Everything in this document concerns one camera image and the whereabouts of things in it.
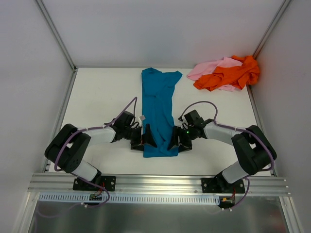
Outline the teal blue t shirt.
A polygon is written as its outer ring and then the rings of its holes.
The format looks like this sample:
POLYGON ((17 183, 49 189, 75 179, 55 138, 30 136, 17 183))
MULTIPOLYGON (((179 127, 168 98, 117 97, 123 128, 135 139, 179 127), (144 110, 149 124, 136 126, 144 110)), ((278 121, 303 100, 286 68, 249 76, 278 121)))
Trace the teal blue t shirt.
POLYGON ((174 119, 172 116, 172 97, 175 85, 182 77, 182 73, 161 72, 155 68, 144 69, 142 78, 142 114, 143 127, 150 125, 151 133, 157 147, 144 146, 143 157, 174 157, 178 155, 178 148, 168 149, 170 144, 174 119))

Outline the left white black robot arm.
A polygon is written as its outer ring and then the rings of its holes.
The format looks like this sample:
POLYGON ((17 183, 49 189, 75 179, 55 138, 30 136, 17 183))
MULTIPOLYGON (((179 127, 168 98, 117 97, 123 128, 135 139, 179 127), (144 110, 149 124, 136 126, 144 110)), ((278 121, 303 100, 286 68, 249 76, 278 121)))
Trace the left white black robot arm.
POLYGON ((66 124, 47 146, 44 155, 61 171, 76 176, 74 190, 100 192, 103 187, 113 192, 116 177, 103 175, 84 160, 84 155, 90 146, 122 139, 130 141, 131 150, 146 151, 147 146, 157 148, 150 125, 142 127, 134 119, 134 114, 124 111, 112 122, 100 127, 78 129, 72 124, 66 124))

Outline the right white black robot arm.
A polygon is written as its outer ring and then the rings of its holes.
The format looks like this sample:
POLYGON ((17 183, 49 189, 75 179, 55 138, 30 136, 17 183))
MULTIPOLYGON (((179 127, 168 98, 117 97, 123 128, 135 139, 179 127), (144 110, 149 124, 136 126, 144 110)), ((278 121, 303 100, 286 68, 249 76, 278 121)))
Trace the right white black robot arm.
POLYGON ((231 145, 237 156, 235 163, 213 178, 201 179, 203 193, 244 193, 243 179, 274 166, 277 154, 258 126, 234 128, 212 119, 203 120, 196 110, 185 114, 184 118, 186 128, 173 127, 168 151, 189 151, 193 140, 204 138, 231 145))

